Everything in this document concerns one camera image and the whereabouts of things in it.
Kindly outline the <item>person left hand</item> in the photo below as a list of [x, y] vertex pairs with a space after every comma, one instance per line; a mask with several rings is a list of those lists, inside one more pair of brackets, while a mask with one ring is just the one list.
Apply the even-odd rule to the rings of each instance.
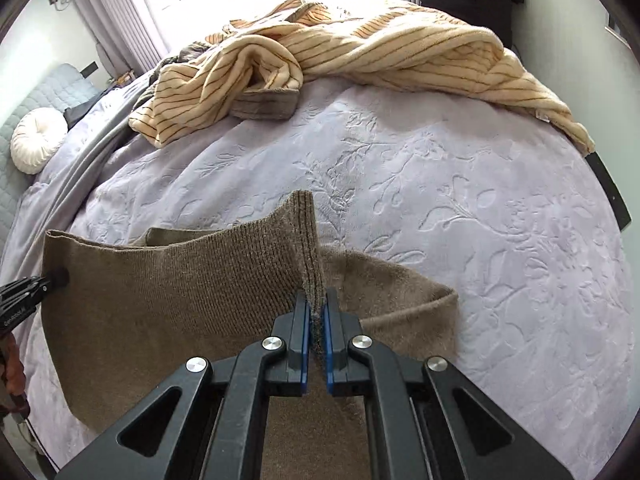
[[11, 333], [1, 339], [1, 416], [14, 416], [19, 422], [28, 419], [26, 376], [20, 350]]

